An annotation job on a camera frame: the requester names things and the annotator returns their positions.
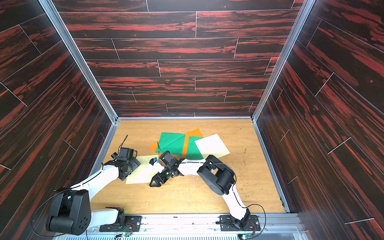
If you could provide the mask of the green paper sheet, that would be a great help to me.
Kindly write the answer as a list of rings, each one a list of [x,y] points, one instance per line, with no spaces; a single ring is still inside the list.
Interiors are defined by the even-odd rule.
[[[188,144],[188,150],[186,154],[186,158],[189,160],[203,160],[206,158],[206,156],[203,156],[200,152],[196,141],[201,140],[203,138],[199,137],[189,137],[189,144]]]
[[[172,155],[183,155],[186,135],[180,133],[161,133],[159,141],[155,144],[156,153],[169,151]]]

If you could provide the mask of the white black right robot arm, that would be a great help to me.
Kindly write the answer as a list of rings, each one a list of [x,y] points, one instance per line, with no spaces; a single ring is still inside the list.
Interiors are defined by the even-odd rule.
[[[169,151],[149,164],[162,169],[150,182],[150,187],[161,187],[170,178],[179,176],[199,176],[217,195],[223,197],[230,210],[230,220],[236,229],[244,231],[251,216],[250,210],[240,200],[236,189],[235,172],[213,155],[203,160],[176,159]]]

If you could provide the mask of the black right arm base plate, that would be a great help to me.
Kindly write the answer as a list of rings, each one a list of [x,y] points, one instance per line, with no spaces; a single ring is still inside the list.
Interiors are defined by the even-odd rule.
[[[222,232],[257,232],[261,230],[260,222],[256,215],[250,215],[247,220],[237,220],[231,215],[221,215],[216,224],[220,226]]]

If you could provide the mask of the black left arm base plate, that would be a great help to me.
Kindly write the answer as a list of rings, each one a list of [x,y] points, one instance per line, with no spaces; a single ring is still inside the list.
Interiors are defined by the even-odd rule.
[[[125,215],[124,217],[118,217],[117,221],[113,224],[100,226],[99,232],[102,232],[102,233],[139,232],[141,228],[141,221],[142,221],[142,216]]]

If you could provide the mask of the pale yellow paper sheet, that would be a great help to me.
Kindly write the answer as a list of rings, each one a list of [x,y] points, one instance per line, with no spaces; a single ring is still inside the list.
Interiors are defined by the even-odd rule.
[[[139,156],[137,160],[141,163],[126,179],[126,184],[143,184],[150,183],[151,179],[158,172],[162,172],[164,167],[159,163],[151,165],[149,162],[153,158],[158,158],[158,155]]]

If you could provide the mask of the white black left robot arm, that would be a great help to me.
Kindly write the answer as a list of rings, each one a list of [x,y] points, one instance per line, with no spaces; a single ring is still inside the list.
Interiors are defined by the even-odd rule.
[[[125,230],[128,223],[123,209],[91,210],[91,200],[98,192],[116,179],[124,181],[141,165],[137,151],[129,148],[121,148],[112,158],[95,174],[53,197],[47,231],[79,236],[94,227]]]

